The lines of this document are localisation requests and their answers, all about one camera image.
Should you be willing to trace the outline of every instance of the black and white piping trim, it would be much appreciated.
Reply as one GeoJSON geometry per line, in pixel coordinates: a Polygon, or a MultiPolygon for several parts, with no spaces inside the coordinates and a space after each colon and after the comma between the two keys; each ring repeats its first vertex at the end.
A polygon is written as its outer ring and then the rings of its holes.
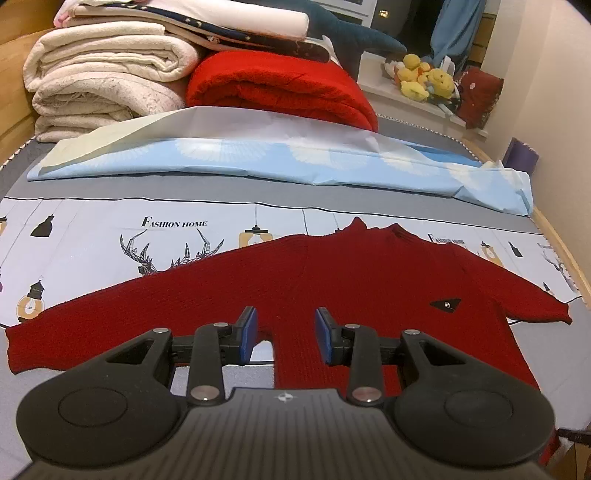
{"type": "Polygon", "coordinates": [[[16,151],[16,152],[14,152],[12,155],[10,155],[10,157],[8,157],[8,158],[6,159],[6,161],[5,161],[5,162],[4,162],[2,165],[0,165],[0,171],[2,171],[2,169],[3,169],[4,167],[6,167],[6,165],[8,165],[8,163],[9,163],[11,160],[14,160],[14,158],[15,158],[15,157],[16,157],[16,156],[17,156],[17,155],[18,155],[18,154],[21,152],[21,150],[22,150],[23,148],[25,148],[25,147],[26,147],[26,146],[27,146],[29,143],[31,143],[31,141],[32,141],[32,140],[34,140],[34,139],[35,139],[35,137],[32,137],[32,138],[30,138],[30,139],[29,139],[29,140],[27,140],[25,143],[23,143],[23,145],[21,145],[19,148],[17,148],[17,151],[16,151]]]}
{"type": "Polygon", "coordinates": [[[464,144],[464,142],[458,140],[457,138],[453,138],[453,137],[450,137],[449,135],[445,135],[445,134],[436,132],[435,130],[431,130],[430,128],[421,127],[420,125],[415,125],[415,124],[412,124],[410,122],[405,122],[404,120],[399,120],[398,118],[393,118],[393,117],[388,116],[388,115],[382,115],[381,113],[376,113],[376,116],[379,117],[379,118],[385,118],[387,120],[392,120],[394,122],[398,122],[399,124],[409,125],[411,127],[420,128],[421,130],[427,130],[428,132],[431,132],[432,134],[437,134],[437,135],[440,135],[441,137],[445,137],[445,138],[448,138],[450,140],[453,140],[454,142],[458,142],[462,147],[464,147],[466,150],[468,150],[468,152],[470,152],[470,155],[472,155],[472,157],[474,157],[475,160],[480,161],[480,159],[474,154],[474,152],[472,150],[470,150],[464,144]]]}

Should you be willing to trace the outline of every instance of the wooden bed frame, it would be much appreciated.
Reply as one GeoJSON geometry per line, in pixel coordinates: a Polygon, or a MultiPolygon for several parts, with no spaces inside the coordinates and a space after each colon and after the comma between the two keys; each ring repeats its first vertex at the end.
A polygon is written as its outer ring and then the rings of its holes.
{"type": "MultiPolygon", "coordinates": [[[[35,133],[37,114],[31,107],[32,95],[22,83],[22,65],[37,39],[53,27],[60,5],[61,0],[0,0],[0,165],[35,133]]],[[[480,161],[490,160],[476,144],[462,141],[480,161]]],[[[591,286],[568,247],[536,207],[532,219],[591,306],[591,286]]]]}

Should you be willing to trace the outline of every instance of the teal plush toy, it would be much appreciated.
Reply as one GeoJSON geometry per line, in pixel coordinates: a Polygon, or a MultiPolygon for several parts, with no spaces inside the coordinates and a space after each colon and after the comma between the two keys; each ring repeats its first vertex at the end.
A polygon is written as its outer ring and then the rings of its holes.
{"type": "Polygon", "coordinates": [[[364,51],[388,53],[390,59],[402,59],[407,49],[398,40],[372,28],[356,25],[334,16],[312,0],[239,0],[246,4],[304,12],[310,19],[308,36],[332,41],[339,63],[355,80],[364,51]]]}

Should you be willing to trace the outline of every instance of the purple object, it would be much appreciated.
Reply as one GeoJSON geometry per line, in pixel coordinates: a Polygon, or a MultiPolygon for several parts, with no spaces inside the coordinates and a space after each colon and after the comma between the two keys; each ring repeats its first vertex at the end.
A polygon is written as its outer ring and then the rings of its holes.
{"type": "Polygon", "coordinates": [[[505,153],[505,158],[503,158],[503,165],[507,168],[524,171],[531,175],[534,172],[539,157],[529,145],[513,137],[505,153]]]}

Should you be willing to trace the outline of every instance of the red blanket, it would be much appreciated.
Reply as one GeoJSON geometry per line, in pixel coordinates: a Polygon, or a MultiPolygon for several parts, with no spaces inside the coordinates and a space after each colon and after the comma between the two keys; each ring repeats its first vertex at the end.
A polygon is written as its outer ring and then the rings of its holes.
{"type": "Polygon", "coordinates": [[[224,51],[191,76],[187,106],[252,108],[378,130],[371,105],[337,64],[261,51],[224,51]]]}

